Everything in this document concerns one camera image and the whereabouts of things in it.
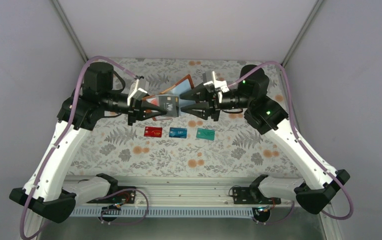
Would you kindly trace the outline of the red VIP credit card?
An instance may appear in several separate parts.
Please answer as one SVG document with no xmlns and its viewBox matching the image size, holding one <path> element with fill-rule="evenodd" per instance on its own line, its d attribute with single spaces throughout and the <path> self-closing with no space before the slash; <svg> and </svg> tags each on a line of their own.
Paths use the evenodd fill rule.
<svg viewBox="0 0 382 240">
<path fill-rule="evenodd" d="M 144 137 L 161 138 L 163 135 L 162 127 L 146 126 L 144 128 Z"/>
</svg>

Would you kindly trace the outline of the brown leather card holder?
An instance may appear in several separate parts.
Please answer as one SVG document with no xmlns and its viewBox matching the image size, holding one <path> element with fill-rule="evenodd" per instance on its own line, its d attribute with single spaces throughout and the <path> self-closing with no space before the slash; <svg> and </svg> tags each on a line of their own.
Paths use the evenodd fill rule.
<svg viewBox="0 0 382 240">
<path fill-rule="evenodd" d="M 181 80 L 176 82 L 173 86 L 167 88 L 166 90 L 163 90 L 159 94 L 147 96 L 144 98 L 144 100 L 146 100 L 149 103 L 152 103 L 154 105 L 159 106 L 157 95 L 174 95 L 174 96 L 179 97 L 180 94 L 182 94 L 188 90 L 191 90 L 193 88 L 194 88 L 194 83 L 193 83 L 193 80 L 191 78 L 191 75 L 187 74 Z M 182 100 L 179 98 L 179 116 L 178 117 L 180 117 L 182 115 L 180 107 L 184 107 L 184 106 L 190 105 L 192 103 L 193 103 L 193 101 Z M 175 117 L 158 116 L 158 117 L 152 118 L 152 120 L 153 121 L 164 121 L 164 120 L 172 120 L 174 118 Z"/>
</svg>

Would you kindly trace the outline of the teal credit card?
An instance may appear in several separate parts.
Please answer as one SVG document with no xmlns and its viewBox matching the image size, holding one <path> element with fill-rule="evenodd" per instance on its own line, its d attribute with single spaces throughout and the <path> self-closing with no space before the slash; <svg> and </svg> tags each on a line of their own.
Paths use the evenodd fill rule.
<svg viewBox="0 0 382 240">
<path fill-rule="evenodd" d="M 198 128 L 196 132 L 196 138 L 209 141 L 214 141 L 215 135 L 215 130 L 212 129 Z"/>
</svg>

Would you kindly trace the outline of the blue credit card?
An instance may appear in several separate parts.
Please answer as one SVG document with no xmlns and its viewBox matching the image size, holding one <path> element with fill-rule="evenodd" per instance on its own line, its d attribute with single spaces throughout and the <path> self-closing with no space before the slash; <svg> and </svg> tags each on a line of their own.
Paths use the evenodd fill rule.
<svg viewBox="0 0 382 240">
<path fill-rule="evenodd" d="M 171 127 L 168 135 L 170 138 L 186 139 L 188 136 L 188 130 L 182 127 Z"/>
</svg>

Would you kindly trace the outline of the black VIP credit card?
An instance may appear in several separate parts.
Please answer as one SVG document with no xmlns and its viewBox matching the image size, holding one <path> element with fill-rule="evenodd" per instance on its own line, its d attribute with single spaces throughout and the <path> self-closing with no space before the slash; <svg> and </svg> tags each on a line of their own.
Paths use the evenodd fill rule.
<svg viewBox="0 0 382 240">
<path fill-rule="evenodd" d="M 176 118 L 179 116 L 179 97 L 176 95 L 157 95 L 158 105 L 166 110 L 163 115 L 167 118 Z"/>
</svg>

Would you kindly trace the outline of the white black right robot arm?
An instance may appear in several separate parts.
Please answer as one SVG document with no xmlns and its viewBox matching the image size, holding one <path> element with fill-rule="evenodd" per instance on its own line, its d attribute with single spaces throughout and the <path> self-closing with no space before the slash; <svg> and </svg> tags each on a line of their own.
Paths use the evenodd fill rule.
<svg viewBox="0 0 382 240">
<path fill-rule="evenodd" d="M 200 119 L 217 121 L 221 112 L 240 109 L 244 119 L 259 134 L 277 145 L 300 173 L 299 178 L 258 176 L 248 187 L 256 203 L 267 199 L 286 199 L 298 203 L 311 214 L 322 213 L 350 179 L 344 169 L 324 160 L 298 133 L 291 110 L 285 110 L 268 96 L 269 77 L 261 65 L 248 64 L 238 82 L 219 80 L 213 71 L 202 75 L 203 82 L 180 94 L 191 101 L 181 111 Z"/>
</svg>

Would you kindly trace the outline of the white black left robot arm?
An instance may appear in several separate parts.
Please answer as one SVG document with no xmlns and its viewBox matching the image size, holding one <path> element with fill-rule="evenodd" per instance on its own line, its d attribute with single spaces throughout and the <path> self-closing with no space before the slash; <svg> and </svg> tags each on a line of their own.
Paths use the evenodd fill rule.
<svg viewBox="0 0 382 240">
<path fill-rule="evenodd" d="M 72 96 L 62 103 L 44 157 L 29 181 L 11 191 L 12 201 L 49 221 L 62 223 L 76 206 L 118 193 L 118 181 L 105 173 L 64 186 L 75 154 L 106 112 L 127 116 L 128 125 L 167 113 L 146 101 L 148 83 L 143 77 L 134 76 L 129 92 L 124 93 L 113 88 L 117 75 L 111 60 L 85 64 Z"/>
</svg>

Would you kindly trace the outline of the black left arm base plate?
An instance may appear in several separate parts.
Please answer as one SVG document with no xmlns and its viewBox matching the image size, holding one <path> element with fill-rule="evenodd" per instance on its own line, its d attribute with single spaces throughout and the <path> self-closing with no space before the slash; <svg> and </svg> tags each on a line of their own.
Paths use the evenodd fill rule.
<svg viewBox="0 0 382 240">
<path fill-rule="evenodd" d="M 87 204 L 133 204 L 136 198 L 135 186 L 118 186 L 117 190 L 104 197 L 86 202 Z"/>
</svg>

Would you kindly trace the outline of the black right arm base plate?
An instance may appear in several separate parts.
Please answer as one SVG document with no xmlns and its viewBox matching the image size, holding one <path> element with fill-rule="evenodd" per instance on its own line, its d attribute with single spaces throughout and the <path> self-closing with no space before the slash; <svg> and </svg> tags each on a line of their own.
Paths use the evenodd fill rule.
<svg viewBox="0 0 382 240">
<path fill-rule="evenodd" d="M 235 205 L 279 205 L 282 203 L 280 198 L 267 198 L 261 193 L 253 196 L 249 187 L 236 185 L 230 188 L 228 194 Z"/>
</svg>

